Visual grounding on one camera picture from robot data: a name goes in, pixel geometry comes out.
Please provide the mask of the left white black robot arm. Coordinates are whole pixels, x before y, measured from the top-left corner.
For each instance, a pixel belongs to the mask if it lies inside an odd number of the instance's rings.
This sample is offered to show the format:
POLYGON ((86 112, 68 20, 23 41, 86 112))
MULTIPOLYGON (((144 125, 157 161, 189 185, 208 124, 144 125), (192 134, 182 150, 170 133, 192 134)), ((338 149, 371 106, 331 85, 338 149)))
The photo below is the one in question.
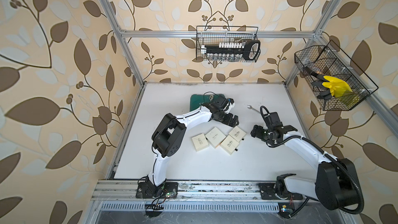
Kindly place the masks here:
POLYGON ((238 117, 230 113, 234 105, 232 98, 216 94, 213 99, 200 103, 198 108, 186 114, 166 114, 151 137, 154 161, 151 171, 145 177, 149 190, 157 193, 166 182, 169 158, 180 148, 186 131, 212 120, 236 127, 239 124, 238 117))

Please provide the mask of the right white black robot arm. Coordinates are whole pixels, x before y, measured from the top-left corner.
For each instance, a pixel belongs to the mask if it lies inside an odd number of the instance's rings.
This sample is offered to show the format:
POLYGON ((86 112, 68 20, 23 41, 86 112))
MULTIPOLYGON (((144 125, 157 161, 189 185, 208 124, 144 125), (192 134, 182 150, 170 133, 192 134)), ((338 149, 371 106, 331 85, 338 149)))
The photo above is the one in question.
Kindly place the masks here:
POLYGON ((300 135, 295 127, 283 125, 279 115, 269 112, 265 106, 260 107, 259 113, 266 126, 254 125, 250 135, 269 148, 290 148, 317 172, 315 179, 303 178, 295 173, 280 175, 272 186, 259 184, 263 193, 281 200, 302 195, 305 203, 318 201, 331 211, 339 209, 352 215, 362 213, 365 202, 353 162, 329 154, 300 135))

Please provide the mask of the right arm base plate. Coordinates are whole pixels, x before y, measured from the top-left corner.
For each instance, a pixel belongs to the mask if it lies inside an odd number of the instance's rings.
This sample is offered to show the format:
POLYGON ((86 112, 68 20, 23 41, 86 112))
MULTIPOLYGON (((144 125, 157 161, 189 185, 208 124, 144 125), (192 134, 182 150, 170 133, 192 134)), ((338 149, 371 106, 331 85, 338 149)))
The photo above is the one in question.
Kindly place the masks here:
POLYGON ((262 200, 303 200, 301 194, 288 192, 284 186, 277 186, 276 183, 258 184, 262 200))

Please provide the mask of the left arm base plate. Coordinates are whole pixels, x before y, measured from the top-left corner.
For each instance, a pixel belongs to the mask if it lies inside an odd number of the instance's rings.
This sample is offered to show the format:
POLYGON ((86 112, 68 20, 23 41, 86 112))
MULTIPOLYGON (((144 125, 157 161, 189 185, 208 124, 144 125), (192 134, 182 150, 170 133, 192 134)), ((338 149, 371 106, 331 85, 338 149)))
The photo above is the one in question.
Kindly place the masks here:
POLYGON ((137 199, 175 198, 178 195, 178 183, 164 182, 154 186, 150 181, 138 184, 137 199))

